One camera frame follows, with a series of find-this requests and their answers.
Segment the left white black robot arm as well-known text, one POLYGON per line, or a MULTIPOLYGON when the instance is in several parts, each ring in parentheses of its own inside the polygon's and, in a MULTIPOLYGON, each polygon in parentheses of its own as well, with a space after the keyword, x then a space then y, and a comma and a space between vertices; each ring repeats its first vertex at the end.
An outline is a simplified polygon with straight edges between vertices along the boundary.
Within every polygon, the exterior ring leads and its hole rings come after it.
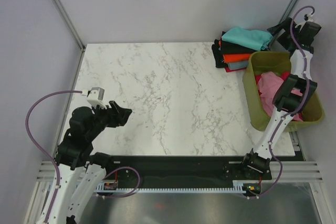
POLYGON ((37 223, 80 221, 98 184, 115 173, 110 155, 92 155, 92 142, 107 127, 125 126, 131 113, 131 109, 122 108, 115 101, 105 108, 81 106, 72 112, 69 129, 54 159, 56 174, 51 192, 37 223))

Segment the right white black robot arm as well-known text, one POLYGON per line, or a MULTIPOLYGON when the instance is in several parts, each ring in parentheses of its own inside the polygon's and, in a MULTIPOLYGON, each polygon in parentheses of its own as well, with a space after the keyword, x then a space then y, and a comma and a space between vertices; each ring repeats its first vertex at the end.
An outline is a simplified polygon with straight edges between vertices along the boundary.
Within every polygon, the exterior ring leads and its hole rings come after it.
POLYGON ((311 44, 320 29, 310 15, 300 24, 287 18, 268 29, 272 35, 283 31, 278 41, 287 53, 259 51, 251 55, 243 85, 251 125, 263 134, 237 167, 245 179, 270 179, 272 149, 281 134, 323 116, 315 94, 317 83, 310 74, 311 44))

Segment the teal t shirt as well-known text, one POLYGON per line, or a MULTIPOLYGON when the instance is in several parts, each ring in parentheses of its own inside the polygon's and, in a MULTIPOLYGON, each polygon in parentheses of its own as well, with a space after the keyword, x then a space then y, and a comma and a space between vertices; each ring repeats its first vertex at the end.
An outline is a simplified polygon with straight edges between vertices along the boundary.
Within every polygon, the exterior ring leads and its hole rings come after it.
POLYGON ((273 35, 263 30, 246 30, 233 27, 222 35, 222 41, 237 44, 256 51, 264 50, 272 41, 273 35))

